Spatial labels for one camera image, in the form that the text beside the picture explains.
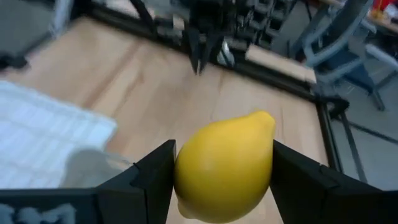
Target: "lemon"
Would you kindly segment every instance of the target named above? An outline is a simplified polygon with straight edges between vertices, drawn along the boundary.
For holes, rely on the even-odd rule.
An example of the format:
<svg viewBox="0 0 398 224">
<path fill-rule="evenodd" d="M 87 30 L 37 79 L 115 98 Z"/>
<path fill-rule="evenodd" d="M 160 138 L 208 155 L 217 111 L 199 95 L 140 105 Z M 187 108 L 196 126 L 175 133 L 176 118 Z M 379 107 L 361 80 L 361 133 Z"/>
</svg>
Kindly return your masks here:
<svg viewBox="0 0 398 224">
<path fill-rule="evenodd" d="M 175 163 L 180 213 L 208 223 L 227 223 L 249 213 L 269 186 L 274 131 L 273 117 L 257 111 L 195 133 Z"/>
</svg>

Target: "office chair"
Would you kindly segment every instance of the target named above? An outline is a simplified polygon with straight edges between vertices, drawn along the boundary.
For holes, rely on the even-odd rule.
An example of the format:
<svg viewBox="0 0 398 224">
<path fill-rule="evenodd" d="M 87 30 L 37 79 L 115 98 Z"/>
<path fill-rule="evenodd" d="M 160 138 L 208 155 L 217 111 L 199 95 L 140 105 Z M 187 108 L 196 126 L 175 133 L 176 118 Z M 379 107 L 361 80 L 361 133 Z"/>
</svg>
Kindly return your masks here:
<svg viewBox="0 0 398 224">
<path fill-rule="evenodd" d="M 348 39 L 360 25 L 373 0 L 348 0 L 328 26 L 320 27 L 303 40 L 305 65 L 313 67 L 320 85 L 335 85 L 345 79 L 373 96 L 384 110 L 380 94 L 363 60 L 348 50 Z"/>
<path fill-rule="evenodd" d="M 398 75 L 398 36 L 376 33 L 365 45 L 366 55 L 374 57 L 394 69 L 386 78 L 376 84 L 382 88 Z"/>
</svg>

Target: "white towel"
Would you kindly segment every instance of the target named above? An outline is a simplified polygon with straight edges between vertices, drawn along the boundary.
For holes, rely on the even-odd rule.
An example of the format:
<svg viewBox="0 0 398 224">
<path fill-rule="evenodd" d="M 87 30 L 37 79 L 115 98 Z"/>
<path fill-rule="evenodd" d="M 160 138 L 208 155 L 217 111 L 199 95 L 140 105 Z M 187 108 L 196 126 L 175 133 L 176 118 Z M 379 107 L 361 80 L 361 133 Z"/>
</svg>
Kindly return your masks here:
<svg viewBox="0 0 398 224">
<path fill-rule="evenodd" d="M 70 155 L 103 150 L 115 130 L 110 118 L 0 81 L 0 189 L 58 187 Z"/>
</svg>

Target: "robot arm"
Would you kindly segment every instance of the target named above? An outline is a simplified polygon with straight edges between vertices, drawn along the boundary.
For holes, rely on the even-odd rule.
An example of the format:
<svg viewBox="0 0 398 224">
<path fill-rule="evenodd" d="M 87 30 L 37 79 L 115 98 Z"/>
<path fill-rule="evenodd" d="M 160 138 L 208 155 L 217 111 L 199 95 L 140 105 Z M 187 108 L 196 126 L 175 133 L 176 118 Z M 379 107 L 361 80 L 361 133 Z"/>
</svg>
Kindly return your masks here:
<svg viewBox="0 0 398 224">
<path fill-rule="evenodd" d="M 0 190 L 0 221 L 164 224 L 175 141 L 92 189 Z M 383 192 L 274 141 L 271 190 L 284 223 L 396 223 L 398 192 Z"/>
<path fill-rule="evenodd" d="M 173 39 L 158 32 L 158 29 L 170 29 L 169 34 L 175 34 L 171 27 L 163 27 L 159 18 L 151 18 L 146 9 L 149 6 L 159 14 L 166 15 L 172 20 L 177 15 L 184 21 L 182 30 L 182 46 L 190 56 L 191 65 L 195 74 L 201 74 L 210 60 L 222 56 L 224 64 L 232 66 L 233 55 L 229 53 L 225 37 L 235 37 L 238 30 L 244 30 L 252 16 L 252 8 L 247 6 L 246 0 L 130 0 L 137 9 L 141 20 L 151 29 L 154 35 Z"/>
</svg>

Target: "wooden board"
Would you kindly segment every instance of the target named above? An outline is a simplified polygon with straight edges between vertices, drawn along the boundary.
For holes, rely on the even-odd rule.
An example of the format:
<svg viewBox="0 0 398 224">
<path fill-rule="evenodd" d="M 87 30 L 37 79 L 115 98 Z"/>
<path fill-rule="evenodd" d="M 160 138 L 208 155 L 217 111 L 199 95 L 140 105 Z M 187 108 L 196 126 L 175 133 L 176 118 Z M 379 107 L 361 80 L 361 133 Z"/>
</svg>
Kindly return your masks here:
<svg viewBox="0 0 398 224">
<path fill-rule="evenodd" d="M 2 77 L 115 118 L 107 150 L 132 161 L 168 139 L 179 149 L 212 121 L 262 109 L 277 122 L 276 140 L 326 164 L 311 103 L 212 65 L 195 76 L 186 56 L 89 19 L 33 53 L 30 64 Z M 182 218 L 173 196 L 167 223 L 201 222 Z M 234 223 L 282 223 L 271 191 Z"/>
<path fill-rule="evenodd" d="M 317 78 L 312 68 L 304 67 L 295 60 L 285 58 L 276 53 L 250 45 L 245 55 L 246 60 L 252 60 L 260 65 L 278 70 L 283 74 L 290 75 L 296 79 L 310 83 L 316 83 Z"/>
</svg>

